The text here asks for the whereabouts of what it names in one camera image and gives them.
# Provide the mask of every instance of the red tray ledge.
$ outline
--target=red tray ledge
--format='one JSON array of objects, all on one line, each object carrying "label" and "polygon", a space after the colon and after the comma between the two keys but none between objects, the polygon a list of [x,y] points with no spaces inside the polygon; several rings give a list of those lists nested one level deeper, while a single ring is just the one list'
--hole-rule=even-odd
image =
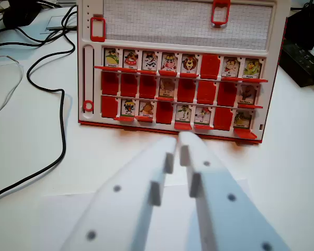
[{"label": "red tray ledge", "polygon": [[192,130],[190,123],[174,122],[174,129],[177,130]]},{"label": "red tray ledge", "polygon": [[169,76],[169,77],[175,77],[175,76],[177,76],[177,72],[164,71],[164,70],[159,70],[159,74],[160,74],[161,76]]},{"label": "red tray ledge", "polygon": [[222,81],[242,81],[242,82],[248,82],[248,83],[262,83],[262,82],[268,82],[266,79],[260,79],[260,78],[241,78],[241,77],[222,77]]},{"label": "red tray ledge", "polygon": [[128,69],[128,68],[122,68],[122,67],[109,67],[109,66],[95,66],[96,69],[101,69],[103,71],[107,72],[128,72],[128,73],[136,73],[137,70],[134,69]]},{"label": "red tray ledge", "polygon": [[120,116],[120,117],[114,118],[114,120],[125,121],[125,122],[132,122],[132,121],[134,121],[134,117]]},{"label": "red tray ledge", "polygon": [[149,117],[135,116],[135,118],[141,122],[150,122],[150,123],[152,122],[152,118],[149,118]]},{"label": "red tray ledge", "polygon": [[174,98],[157,97],[156,99],[160,101],[174,101]]},{"label": "red tray ledge", "polygon": [[234,128],[234,133],[243,139],[249,139],[249,140],[255,140],[257,139],[256,134],[252,133],[250,129],[240,129],[240,128]]},{"label": "red tray ledge", "polygon": [[147,70],[137,70],[137,72],[143,74],[143,75],[156,75],[155,71],[147,71]]},{"label": "red tray ledge", "polygon": [[200,129],[200,130],[213,130],[213,127],[210,127],[208,125],[204,125],[204,124],[194,124],[194,128],[195,129]]},{"label": "red tray ledge", "polygon": [[187,77],[187,78],[197,78],[199,76],[199,74],[195,74],[195,73],[180,73],[180,77]]},{"label": "red tray ledge", "polygon": [[248,108],[248,109],[263,109],[262,106],[256,106],[256,105],[248,105],[248,104],[238,104],[238,108]]}]

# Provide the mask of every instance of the black power adapter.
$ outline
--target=black power adapter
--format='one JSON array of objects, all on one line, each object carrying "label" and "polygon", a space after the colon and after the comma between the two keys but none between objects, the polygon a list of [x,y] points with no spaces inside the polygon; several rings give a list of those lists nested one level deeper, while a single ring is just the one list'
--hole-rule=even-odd
[{"label": "black power adapter", "polygon": [[300,86],[314,85],[314,56],[285,39],[279,65]]}]

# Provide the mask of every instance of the screw hole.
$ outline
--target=screw hole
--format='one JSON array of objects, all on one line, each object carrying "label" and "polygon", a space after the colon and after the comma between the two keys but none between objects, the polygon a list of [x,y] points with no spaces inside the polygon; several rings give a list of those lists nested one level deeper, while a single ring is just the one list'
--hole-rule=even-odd
[{"label": "screw hole", "polygon": [[121,186],[116,185],[116,186],[114,186],[113,190],[114,190],[114,192],[118,192],[121,190]]},{"label": "screw hole", "polygon": [[92,241],[94,240],[96,237],[96,233],[94,230],[90,230],[87,235],[86,235],[86,238],[89,240],[89,241]]},{"label": "screw hole", "polygon": [[264,243],[262,244],[262,248],[263,248],[263,250],[265,250],[265,251],[271,251],[271,250],[272,250],[272,246],[271,246],[269,243],[267,243],[267,242],[264,242]]},{"label": "screw hole", "polygon": [[233,195],[232,193],[228,194],[228,200],[230,201],[236,201],[236,196]]}]

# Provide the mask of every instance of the white plastic frame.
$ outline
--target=white plastic frame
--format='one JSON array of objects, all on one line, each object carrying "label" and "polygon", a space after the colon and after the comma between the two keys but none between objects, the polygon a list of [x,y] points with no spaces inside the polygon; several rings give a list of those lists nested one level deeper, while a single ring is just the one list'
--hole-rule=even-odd
[{"label": "white plastic frame", "polygon": [[[141,69],[142,64],[142,52],[143,51],[154,51],[158,52],[158,65],[157,65],[157,88],[156,95],[158,95],[158,87],[159,87],[159,73],[162,61],[162,53],[163,52],[172,52],[178,57],[177,71],[178,74],[175,77],[176,79],[176,88],[177,88],[177,80],[180,76],[181,62],[182,62],[182,54],[195,54],[198,59],[197,66],[197,74],[200,74],[200,66],[203,54],[216,54],[220,56],[220,72],[217,80],[214,80],[216,89],[216,96],[214,99],[213,105],[199,105],[199,106],[208,106],[210,110],[214,110],[217,107],[217,93],[219,88],[219,82],[221,81],[221,70],[224,56],[235,56],[238,58],[242,58],[240,60],[240,70],[239,76],[242,77],[243,66],[245,58],[254,58],[254,59],[262,59],[262,67],[260,78],[268,80],[267,83],[245,83],[245,82],[234,82],[237,84],[237,96],[235,99],[235,103],[233,107],[229,107],[232,109],[233,118],[229,131],[222,130],[197,130],[193,126],[194,118],[191,118],[191,126],[192,131],[198,134],[205,134],[210,136],[221,136],[226,138],[235,138],[238,136],[235,135],[233,131],[233,120],[235,116],[235,112],[238,108],[238,95],[240,86],[243,84],[253,85],[255,86],[256,99],[255,105],[262,106],[263,109],[253,109],[253,118],[251,121],[251,132],[254,133],[257,138],[255,139],[258,142],[261,142],[263,137],[263,132],[265,128],[266,116],[268,113],[268,108],[270,105],[271,94],[274,86],[275,74],[278,64],[279,52],[281,49],[283,32],[284,32],[284,24],[286,21],[286,17],[289,13],[290,8],[290,0],[274,0],[274,1],[241,1],[241,0],[233,0],[231,4],[248,4],[248,5],[263,5],[263,6],[272,6],[272,14],[270,20],[270,26],[268,31],[268,40],[266,43],[266,50],[248,50],[248,49],[235,49],[235,48],[220,48],[220,47],[202,47],[202,46],[194,46],[194,45],[177,45],[177,44],[159,44],[159,43],[147,43],[147,42],[131,42],[131,41],[120,41],[120,40],[105,40],[105,42],[93,42],[91,40],[91,24],[90,18],[92,17],[102,17],[103,16],[103,1],[101,0],[78,0],[78,117],[81,123],[84,122],[94,122],[94,123],[106,123],[113,124],[115,126],[131,126],[139,128],[148,128],[148,129],[160,129],[160,130],[168,130],[168,131],[179,131],[174,129],[174,119],[175,119],[175,109],[173,114],[173,119],[171,124],[158,124],[155,123],[155,114],[153,117],[152,123],[144,123],[139,122],[136,119],[132,122],[123,122],[114,120],[111,118],[103,118],[101,114],[101,70],[94,69],[93,74],[91,74],[91,69],[87,69],[90,67],[93,62],[94,66],[103,66],[104,65],[104,48],[115,48],[119,49],[119,67],[122,67],[123,63],[123,49],[133,49],[139,55],[138,59],[138,69]],[[91,58],[91,47],[93,48],[93,58]],[[138,77],[138,89],[136,97],[133,98],[139,102],[139,77]],[[116,98],[121,98],[120,95],[120,86],[118,89],[118,93]],[[193,109],[195,109],[196,104],[196,94],[194,97],[194,101],[192,104]],[[94,104],[94,109],[91,112],[86,112],[83,109],[84,101],[91,100]],[[177,99],[175,96],[174,106],[177,104]],[[211,124],[213,123],[214,118],[212,118],[213,112],[211,115]]]}]

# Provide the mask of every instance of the red plastic clip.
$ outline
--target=red plastic clip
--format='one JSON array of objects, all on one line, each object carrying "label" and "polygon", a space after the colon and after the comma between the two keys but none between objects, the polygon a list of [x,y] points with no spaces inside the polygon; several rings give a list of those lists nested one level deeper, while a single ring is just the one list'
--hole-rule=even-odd
[{"label": "red plastic clip", "polygon": [[205,124],[194,124],[194,128],[195,129],[200,129],[200,130],[213,130],[213,127],[210,127],[208,125]]},{"label": "red plastic clip", "polygon": [[262,106],[249,105],[249,104],[238,104],[238,108],[248,108],[248,109],[263,109]]},{"label": "red plastic clip", "polygon": [[190,123],[174,122],[174,129],[177,130],[192,130]]},{"label": "red plastic clip", "polygon": [[[93,24],[102,22],[102,26],[97,26],[93,29]],[[102,17],[91,17],[91,40],[93,42],[105,42],[106,39],[106,20]]]},{"label": "red plastic clip", "polygon": [[145,70],[137,70],[137,71],[144,75],[156,75],[155,71],[145,71]]},{"label": "red plastic clip", "polygon": [[124,121],[124,122],[132,122],[132,121],[134,121],[134,117],[120,116],[120,117],[114,118],[114,120]]},{"label": "red plastic clip", "polygon": [[[215,7],[219,7],[219,8],[227,7],[227,14],[226,14],[226,20],[225,21],[214,21]],[[211,10],[211,22],[217,26],[225,25],[228,22],[229,8],[230,8],[230,0],[214,0],[213,1],[213,7]]]},{"label": "red plastic clip", "polygon": [[160,101],[174,101],[174,98],[157,97],[156,99]]},{"label": "red plastic clip", "polygon": [[252,133],[249,129],[234,128],[234,133],[243,139],[255,140],[257,139],[256,134]]},{"label": "red plastic clip", "polygon": [[91,100],[85,100],[83,103],[83,108],[85,111],[93,111],[94,109],[94,104]]},{"label": "red plastic clip", "polygon": [[152,118],[149,118],[149,117],[135,116],[135,118],[141,122],[150,122],[150,123],[152,122]]},{"label": "red plastic clip", "polygon": [[177,76],[177,72],[164,71],[164,70],[159,70],[159,74],[160,74],[161,76],[170,76],[170,77],[175,77],[175,76]]}]

